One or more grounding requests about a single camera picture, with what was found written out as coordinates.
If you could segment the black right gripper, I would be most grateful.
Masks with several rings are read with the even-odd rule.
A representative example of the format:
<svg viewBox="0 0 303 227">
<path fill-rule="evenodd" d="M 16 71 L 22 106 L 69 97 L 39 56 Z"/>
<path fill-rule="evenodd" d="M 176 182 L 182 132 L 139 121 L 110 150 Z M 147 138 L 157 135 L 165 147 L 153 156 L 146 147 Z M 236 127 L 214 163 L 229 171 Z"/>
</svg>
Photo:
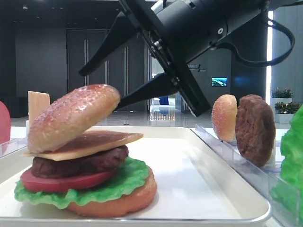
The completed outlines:
<svg viewBox="0 0 303 227">
<path fill-rule="evenodd" d="M 210 104 L 187 65 L 226 35 L 227 22 L 219 1 L 177 0 L 158 14 L 144 0 L 120 3 L 125 14 L 119 12 L 102 45 L 79 74 L 97 70 L 139 28 L 164 72 L 123 97 L 116 109 L 179 92 L 194 116 L 209 110 Z"/>
</svg>

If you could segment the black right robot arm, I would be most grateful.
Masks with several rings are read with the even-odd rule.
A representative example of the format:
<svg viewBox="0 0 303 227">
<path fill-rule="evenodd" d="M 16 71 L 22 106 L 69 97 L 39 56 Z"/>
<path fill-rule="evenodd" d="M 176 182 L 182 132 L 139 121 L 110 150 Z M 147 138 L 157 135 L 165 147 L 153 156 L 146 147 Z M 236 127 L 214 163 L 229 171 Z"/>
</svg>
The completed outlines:
<svg viewBox="0 0 303 227">
<path fill-rule="evenodd" d="M 210 108 L 188 64 L 261 12 L 263 0 L 177 0 L 154 12 L 144 0 L 123 0 L 103 44 L 79 71 L 94 72 L 118 47 L 141 34 L 164 72 L 121 99 L 122 108 L 179 92 L 194 116 Z"/>
</svg>

